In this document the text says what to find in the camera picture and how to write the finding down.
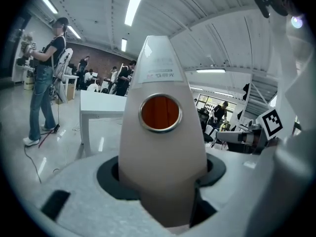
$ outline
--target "white sneaker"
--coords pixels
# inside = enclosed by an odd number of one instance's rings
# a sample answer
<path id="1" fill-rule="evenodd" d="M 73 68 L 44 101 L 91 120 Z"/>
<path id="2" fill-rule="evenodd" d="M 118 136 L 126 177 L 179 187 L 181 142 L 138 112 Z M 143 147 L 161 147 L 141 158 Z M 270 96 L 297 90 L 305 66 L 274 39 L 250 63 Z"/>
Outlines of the white sneaker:
<path id="1" fill-rule="evenodd" d="M 40 142 L 40 140 L 30 140 L 29 137 L 23 139 L 23 143 L 27 147 L 32 146 L 32 145 L 36 145 L 39 142 Z"/>
<path id="2" fill-rule="evenodd" d="M 48 128 L 45 127 L 44 124 L 41 124 L 40 127 L 41 127 L 41 129 L 42 129 L 43 131 L 52 131 L 52 130 L 55 129 L 55 128 L 48 129 Z"/>

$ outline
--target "black t-shirt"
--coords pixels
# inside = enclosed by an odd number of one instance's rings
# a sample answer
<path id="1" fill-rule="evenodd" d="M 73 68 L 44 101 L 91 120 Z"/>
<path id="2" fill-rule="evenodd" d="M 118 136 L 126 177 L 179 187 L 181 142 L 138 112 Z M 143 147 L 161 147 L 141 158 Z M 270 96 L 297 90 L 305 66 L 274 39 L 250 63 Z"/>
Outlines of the black t-shirt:
<path id="1" fill-rule="evenodd" d="M 80 63 L 80 68 L 82 69 L 82 70 L 84 70 L 85 69 L 85 67 L 88 65 L 88 63 L 84 60 L 84 59 L 81 59 L 80 61 L 79 61 L 79 63 Z"/>
<path id="2" fill-rule="evenodd" d="M 122 67 L 122 70 L 120 71 L 120 74 L 118 75 L 118 83 L 117 83 L 118 88 L 121 88 L 121 87 L 128 88 L 129 81 L 122 80 L 120 79 L 120 77 L 127 78 L 131 73 L 132 73 L 132 70 L 129 67 Z"/>
<path id="3" fill-rule="evenodd" d="M 227 111 L 226 109 L 222 109 L 220 105 L 216 106 L 214 109 L 214 116 L 217 118 L 217 122 L 219 122 L 222 117 L 225 115 L 227 117 Z"/>
<path id="4" fill-rule="evenodd" d="M 54 38 L 48 45 L 47 47 L 45 47 L 43 53 L 46 53 L 48 48 L 50 46 L 53 46 L 55 48 L 57 48 L 57 51 L 54 52 L 53 54 L 53 58 L 54 58 L 54 65 L 56 66 L 58 64 L 58 58 L 59 55 L 63 52 L 63 50 L 65 49 L 65 40 L 62 36 L 56 37 Z M 40 61 L 39 64 L 42 65 L 46 65 L 46 66 L 50 66 L 51 67 L 51 57 L 49 57 L 49 59 L 47 61 Z"/>

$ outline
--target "brick wall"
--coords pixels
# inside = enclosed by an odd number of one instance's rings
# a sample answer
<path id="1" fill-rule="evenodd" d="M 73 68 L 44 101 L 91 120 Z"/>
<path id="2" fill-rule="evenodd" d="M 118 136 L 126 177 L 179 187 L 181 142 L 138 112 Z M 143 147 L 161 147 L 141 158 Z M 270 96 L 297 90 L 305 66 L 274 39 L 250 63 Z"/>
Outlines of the brick wall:
<path id="1" fill-rule="evenodd" d="M 70 47 L 74 51 L 70 63 L 74 63 L 77 67 L 79 61 L 86 56 L 90 56 L 90 61 L 87 69 L 93 69 L 94 72 L 98 73 L 100 78 L 111 78 L 111 68 L 116 66 L 118 70 L 120 69 L 122 63 L 128 65 L 130 60 L 120 57 L 115 54 L 111 54 L 96 48 L 89 46 L 78 45 L 73 43 L 67 43 L 67 48 Z"/>

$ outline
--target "dark door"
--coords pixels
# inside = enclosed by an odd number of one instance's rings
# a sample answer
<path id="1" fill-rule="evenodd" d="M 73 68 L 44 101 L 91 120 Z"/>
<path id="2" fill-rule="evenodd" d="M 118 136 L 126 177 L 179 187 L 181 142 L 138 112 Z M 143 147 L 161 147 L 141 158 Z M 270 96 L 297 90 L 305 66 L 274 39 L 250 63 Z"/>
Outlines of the dark door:
<path id="1" fill-rule="evenodd" d="M 12 25 L 11 31 L 3 47 L 2 58 L 0 61 L 0 77 L 12 76 L 15 53 L 18 48 L 23 31 L 28 24 L 31 15 L 22 11 Z"/>

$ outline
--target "rocket-shaped object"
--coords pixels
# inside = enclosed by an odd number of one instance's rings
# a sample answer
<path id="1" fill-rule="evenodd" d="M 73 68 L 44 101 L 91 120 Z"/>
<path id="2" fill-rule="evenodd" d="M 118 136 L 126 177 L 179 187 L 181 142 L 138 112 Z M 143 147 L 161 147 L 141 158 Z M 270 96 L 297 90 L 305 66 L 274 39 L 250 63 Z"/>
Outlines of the rocket-shaped object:
<path id="1" fill-rule="evenodd" d="M 119 181 L 140 193 L 163 226 L 187 225 L 194 182 L 207 173 L 198 113 L 167 36 L 148 36 L 128 92 L 118 157 Z"/>

